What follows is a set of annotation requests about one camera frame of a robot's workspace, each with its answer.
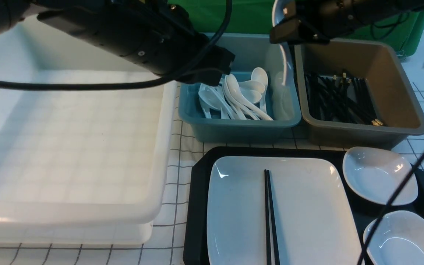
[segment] black serving tray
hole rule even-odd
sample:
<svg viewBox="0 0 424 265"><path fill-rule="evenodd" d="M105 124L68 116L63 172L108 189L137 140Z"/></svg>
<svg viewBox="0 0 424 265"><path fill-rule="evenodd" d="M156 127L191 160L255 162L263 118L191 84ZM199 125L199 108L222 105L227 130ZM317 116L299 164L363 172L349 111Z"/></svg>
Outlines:
<svg viewBox="0 0 424 265"><path fill-rule="evenodd" d="M185 230L183 261L185 265L210 265L207 251L207 196L212 166L217 159L224 156L274 156L286 158L321 158L332 163L346 191L356 229L362 243L362 235L367 225L381 211L382 205L360 198L346 184L343 177L344 151L296 150L296 149L264 149L217 147L211 149L195 166L191 173L189 207L187 210L187 226ZM418 198L411 204L394 206L391 211L407 210L424 218L424 172L417 169L415 176L418 183ZM366 265L373 265L369 258Z"/></svg>

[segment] black chopsticks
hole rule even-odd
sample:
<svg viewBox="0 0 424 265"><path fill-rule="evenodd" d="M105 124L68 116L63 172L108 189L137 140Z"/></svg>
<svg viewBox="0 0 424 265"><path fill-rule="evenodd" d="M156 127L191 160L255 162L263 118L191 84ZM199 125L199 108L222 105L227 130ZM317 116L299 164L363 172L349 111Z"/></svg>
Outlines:
<svg viewBox="0 0 424 265"><path fill-rule="evenodd" d="M271 228L274 248L274 264L280 265L279 249L278 249L278 234L276 232L276 218L274 218L274 205L272 200L271 175L270 171L264 170L264 196L266 210L266 265L271 265L271 234L269 231L269 214L271 213Z"/></svg>

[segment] table surface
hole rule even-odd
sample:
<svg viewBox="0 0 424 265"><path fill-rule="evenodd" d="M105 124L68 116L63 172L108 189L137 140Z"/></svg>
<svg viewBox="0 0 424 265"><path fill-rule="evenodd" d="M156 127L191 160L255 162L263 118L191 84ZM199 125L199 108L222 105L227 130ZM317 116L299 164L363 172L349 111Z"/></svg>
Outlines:
<svg viewBox="0 0 424 265"><path fill-rule="evenodd" d="M402 65L424 111L424 35L417 53ZM306 126L274 145L207 144L197 141L191 127L178 117L176 98L167 184L163 206L151 239L143 245L0 244L0 265L181 265L192 166L215 146L343 150L307 141ZM414 163L424 151L424 135L409 137L393 149Z"/></svg>

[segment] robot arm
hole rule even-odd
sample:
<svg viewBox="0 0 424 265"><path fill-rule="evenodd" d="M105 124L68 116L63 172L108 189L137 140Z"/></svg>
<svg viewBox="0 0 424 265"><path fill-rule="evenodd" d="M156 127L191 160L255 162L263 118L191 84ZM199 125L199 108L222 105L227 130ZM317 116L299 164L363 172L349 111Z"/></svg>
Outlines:
<svg viewBox="0 0 424 265"><path fill-rule="evenodd" d="M284 8L284 19L270 34L271 43L328 43L360 27L409 11L424 0L303 0Z"/></svg>
<svg viewBox="0 0 424 265"><path fill-rule="evenodd" d="M160 77L185 65L209 42L182 7L165 0L0 0L0 33L35 14L40 22ZM233 60L234 54L214 46L178 81L218 85Z"/></svg>

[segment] white tray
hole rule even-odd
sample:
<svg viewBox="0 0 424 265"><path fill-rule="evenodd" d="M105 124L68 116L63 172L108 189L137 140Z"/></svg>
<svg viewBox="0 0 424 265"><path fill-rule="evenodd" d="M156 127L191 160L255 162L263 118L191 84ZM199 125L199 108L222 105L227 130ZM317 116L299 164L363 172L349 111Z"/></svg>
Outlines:
<svg viewBox="0 0 424 265"><path fill-rule="evenodd" d="M46 38L27 37L46 30L54 31L26 24L0 36L0 79L97 83L155 78L131 72L124 61L71 37L61 40L64 49L67 41L76 42L66 51L45 43ZM37 45L47 49L47 56L65 58L54 59L53 69L46 70L47 59L32 54L40 51ZM113 61L106 62L107 69L103 62L82 65L93 56ZM87 69L62 70L60 65ZM148 240L165 188L176 87L171 82L112 92L0 90L0 242Z"/></svg>
<svg viewBox="0 0 424 265"><path fill-rule="evenodd" d="M361 245L335 167L314 158L245 156L220 158L212 168L210 264L266 263L265 169L271 171L281 264L354 265Z"/></svg>

